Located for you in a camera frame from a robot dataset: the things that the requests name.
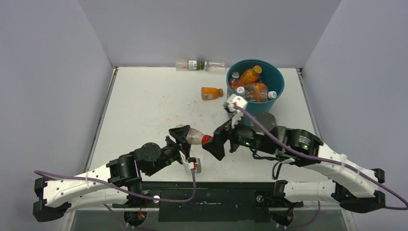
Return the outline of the clear bottle red label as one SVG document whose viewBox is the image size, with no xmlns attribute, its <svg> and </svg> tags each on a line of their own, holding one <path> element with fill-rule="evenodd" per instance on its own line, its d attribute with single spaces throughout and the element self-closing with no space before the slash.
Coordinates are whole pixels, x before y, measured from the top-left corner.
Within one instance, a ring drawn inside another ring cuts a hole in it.
<svg viewBox="0 0 408 231">
<path fill-rule="evenodd" d="M 212 139 L 212 136 L 203 134 L 197 129 L 192 127 L 189 128 L 189 132 L 187 134 L 187 142 L 191 145 L 204 145 Z"/>
</svg>

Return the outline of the small orange juice bottle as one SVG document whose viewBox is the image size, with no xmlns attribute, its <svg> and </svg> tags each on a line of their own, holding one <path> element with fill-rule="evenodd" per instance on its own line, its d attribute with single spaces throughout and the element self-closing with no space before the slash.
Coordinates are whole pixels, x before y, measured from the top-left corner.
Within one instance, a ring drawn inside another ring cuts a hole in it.
<svg viewBox="0 0 408 231">
<path fill-rule="evenodd" d="M 253 84 L 258 81 L 262 71 L 263 69 L 261 66 L 255 65 L 254 67 L 244 71 L 240 76 L 240 80 L 244 85 Z"/>
<path fill-rule="evenodd" d="M 201 88 L 201 98 L 203 100 L 214 100 L 222 97 L 224 94 L 223 89 L 202 87 Z"/>
</svg>

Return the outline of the crushed clear blue bottle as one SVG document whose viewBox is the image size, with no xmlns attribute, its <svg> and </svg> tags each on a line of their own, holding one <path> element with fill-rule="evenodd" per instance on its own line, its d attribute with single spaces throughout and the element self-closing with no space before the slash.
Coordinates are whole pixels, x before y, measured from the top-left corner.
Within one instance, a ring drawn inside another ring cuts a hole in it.
<svg viewBox="0 0 408 231">
<path fill-rule="evenodd" d="M 245 89 L 245 87 L 243 87 L 243 86 L 237 87 L 235 93 L 236 93 L 237 96 L 241 96 L 244 99 L 249 100 L 250 93 L 249 93 L 249 91 L 247 91 Z"/>
</svg>

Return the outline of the clear bottle green label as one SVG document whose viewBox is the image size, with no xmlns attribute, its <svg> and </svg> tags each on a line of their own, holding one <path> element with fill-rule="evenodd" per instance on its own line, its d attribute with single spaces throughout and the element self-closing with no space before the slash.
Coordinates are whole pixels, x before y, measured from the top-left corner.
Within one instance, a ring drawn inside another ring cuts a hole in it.
<svg viewBox="0 0 408 231">
<path fill-rule="evenodd" d="M 189 70 L 205 70 L 207 67 L 208 61 L 199 61 L 199 60 L 182 60 L 176 61 L 175 68 L 178 71 Z"/>
</svg>

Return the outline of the large orange label bottle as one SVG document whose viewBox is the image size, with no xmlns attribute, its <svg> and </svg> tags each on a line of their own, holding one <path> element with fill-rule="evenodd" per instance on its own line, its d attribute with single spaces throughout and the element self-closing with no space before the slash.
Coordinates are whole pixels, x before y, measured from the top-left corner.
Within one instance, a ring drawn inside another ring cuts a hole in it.
<svg viewBox="0 0 408 231">
<path fill-rule="evenodd" d="M 272 99 L 275 99 L 278 94 L 276 91 L 269 90 L 264 83 L 252 83 L 244 86 L 245 99 L 262 103 Z"/>
</svg>

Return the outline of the teal plastic bin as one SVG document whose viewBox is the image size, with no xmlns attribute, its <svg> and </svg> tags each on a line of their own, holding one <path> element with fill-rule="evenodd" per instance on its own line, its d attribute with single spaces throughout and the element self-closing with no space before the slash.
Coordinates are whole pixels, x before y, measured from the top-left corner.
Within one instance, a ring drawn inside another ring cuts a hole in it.
<svg viewBox="0 0 408 231">
<path fill-rule="evenodd" d="M 278 70 L 278 68 L 266 61 L 258 59 L 246 59 L 233 64 L 227 72 L 226 81 L 229 81 L 229 79 L 232 77 L 233 72 L 243 74 L 244 71 L 256 65 L 262 68 L 262 73 L 260 75 L 260 80 L 262 81 L 262 83 L 264 83 L 268 87 L 268 90 L 275 91 L 277 93 L 277 96 L 274 99 L 270 99 L 262 103 L 249 101 L 246 110 L 253 116 L 256 116 L 260 113 L 269 113 L 275 101 L 282 95 L 285 87 L 283 75 Z"/>
</svg>

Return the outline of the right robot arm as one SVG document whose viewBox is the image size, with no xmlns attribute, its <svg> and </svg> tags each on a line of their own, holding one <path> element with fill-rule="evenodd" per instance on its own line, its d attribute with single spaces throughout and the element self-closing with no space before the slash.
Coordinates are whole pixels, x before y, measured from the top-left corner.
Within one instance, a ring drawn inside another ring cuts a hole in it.
<svg viewBox="0 0 408 231">
<path fill-rule="evenodd" d="M 272 114 L 263 113 L 250 119 L 250 125 L 228 120 L 214 131 L 211 139 L 203 142 L 203 148 L 221 160 L 225 156 L 224 144 L 229 142 L 230 152 L 240 146 L 247 147 L 253 153 L 266 153 L 282 165 L 303 167 L 326 177 L 315 182 L 275 181 L 271 200 L 276 205 L 324 201 L 355 213 L 385 208 L 385 194 L 379 190 L 384 183 L 382 169 L 359 167 L 316 135 L 276 125 Z"/>
</svg>

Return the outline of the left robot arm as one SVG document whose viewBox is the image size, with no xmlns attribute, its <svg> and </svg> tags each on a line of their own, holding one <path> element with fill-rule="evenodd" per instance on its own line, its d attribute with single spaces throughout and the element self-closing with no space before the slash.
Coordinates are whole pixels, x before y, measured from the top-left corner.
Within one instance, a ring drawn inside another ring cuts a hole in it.
<svg viewBox="0 0 408 231">
<path fill-rule="evenodd" d="M 38 222 L 48 222 L 83 207 L 108 204 L 138 207 L 144 200 L 154 200 L 142 193 L 142 176 L 150 177 L 174 162 L 194 175 L 197 163 L 190 157 L 193 138 L 189 125 L 179 125 L 169 130 L 164 147 L 149 142 L 76 176 L 36 170 L 40 178 L 35 180 L 38 200 L 33 204 L 33 215 Z"/>
</svg>

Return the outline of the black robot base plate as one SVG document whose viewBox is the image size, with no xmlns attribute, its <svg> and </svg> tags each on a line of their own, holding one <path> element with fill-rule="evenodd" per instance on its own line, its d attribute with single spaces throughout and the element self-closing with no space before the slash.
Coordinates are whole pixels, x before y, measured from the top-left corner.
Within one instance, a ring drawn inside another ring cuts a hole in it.
<svg viewBox="0 0 408 231">
<path fill-rule="evenodd" d="M 139 199 L 136 204 L 114 204 L 114 208 L 130 209 L 126 218 L 144 211 L 158 209 L 159 222 L 228 222 L 252 220 L 268 222 L 267 209 L 284 214 L 289 208 L 303 207 L 274 197 L 273 182 L 199 182 L 194 199 L 187 203 L 169 203 Z"/>
</svg>

